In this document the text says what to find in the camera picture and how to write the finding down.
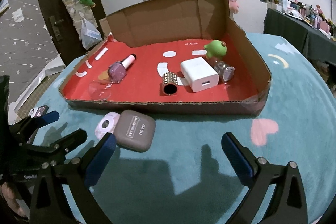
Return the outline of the person's left hand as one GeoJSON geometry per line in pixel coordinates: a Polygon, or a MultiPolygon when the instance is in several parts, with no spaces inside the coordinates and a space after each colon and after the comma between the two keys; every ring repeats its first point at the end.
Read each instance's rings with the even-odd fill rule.
{"type": "Polygon", "coordinates": [[[1,185],[1,197],[5,200],[7,207],[14,214],[14,218],[18,221],[29,221],[29,218],[16,201],[15,191],[10,188],[7,182],[4,182],[1,185]]]}

